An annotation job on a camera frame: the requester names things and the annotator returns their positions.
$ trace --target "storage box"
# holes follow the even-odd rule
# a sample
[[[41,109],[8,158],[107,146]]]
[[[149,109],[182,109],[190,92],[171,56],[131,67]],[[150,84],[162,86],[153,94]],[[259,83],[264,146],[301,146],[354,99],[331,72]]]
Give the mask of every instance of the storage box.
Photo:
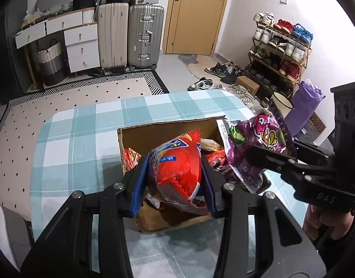
[[[216,123],[216,120],[220,118],[223,117],[153,123],[118,129],[123,173],[130,170],[123,156],[125,148],[132,148],[144,155],[162,143],[196,129],[200,129],[201,138],[213,139],[223,145]],[[144,202],[134,221],[140,232],[148,233],[182,228],[210,218],[210,215],[196,215],[180,211],[172,206],[158,211]]]
[[[241,85],[242,87],[246,88],[253,97],[256,96],[256,92],[260,87],[257,83],[249,79],[247,76],[237,77],[235,85]]]

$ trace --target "white bucket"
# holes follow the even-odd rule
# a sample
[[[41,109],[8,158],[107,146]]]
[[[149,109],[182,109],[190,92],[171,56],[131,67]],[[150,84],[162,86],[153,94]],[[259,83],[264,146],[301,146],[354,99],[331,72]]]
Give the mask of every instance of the white bucket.
[[[275,102],[277,108],[282,113],[283,118],[285,118],[288,113],[295,108],[292,102],[288,100],[284,95],[274,92],[271,99]]]

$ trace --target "purple bag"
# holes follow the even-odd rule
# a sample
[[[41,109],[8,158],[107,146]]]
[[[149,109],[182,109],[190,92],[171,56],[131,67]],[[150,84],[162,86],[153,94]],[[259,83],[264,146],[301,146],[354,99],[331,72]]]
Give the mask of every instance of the purple bag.
[[[295,108],[284,118],[292,136],[297,135],[302,130],[324,98],[325,95],[323,95],[322,91],[314,87],[309,79],[301,81],[297,92],[292,98]]]

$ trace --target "wooden door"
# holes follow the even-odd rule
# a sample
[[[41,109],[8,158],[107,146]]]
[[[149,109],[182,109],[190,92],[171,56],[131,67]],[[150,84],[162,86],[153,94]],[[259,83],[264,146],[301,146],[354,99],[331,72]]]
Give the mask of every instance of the wooden door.
[[[210,55],[226,0],[173,0],[166,53]]]

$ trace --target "metal screw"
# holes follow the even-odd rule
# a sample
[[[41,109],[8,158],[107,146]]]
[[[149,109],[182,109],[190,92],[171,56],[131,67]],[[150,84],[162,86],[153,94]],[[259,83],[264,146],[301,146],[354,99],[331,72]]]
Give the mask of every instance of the metal screw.
[[[272,191],[266,191],[266,192],[265,192],[265,196],[266,196],[268,199],[271,199],[271,200],[275,199],[275,197],[276,197],[275,193],[272,192]]]
[[[75,191],[75,192],[72,193],[72,197],[73,197],[74,199],[79,199],[79,198],[82,197],[82,192],[81,192],[80,190],[77,190],[77,191]]]
[[[235,188],[233,183],[225,183],[223,187],[225,190],[228,190],[228,191],[232,191]]]
[[[121,182],[114,183],[113,188],[116,190],[121,190],[121,189],[123,189],[123,183],[121,183]]]

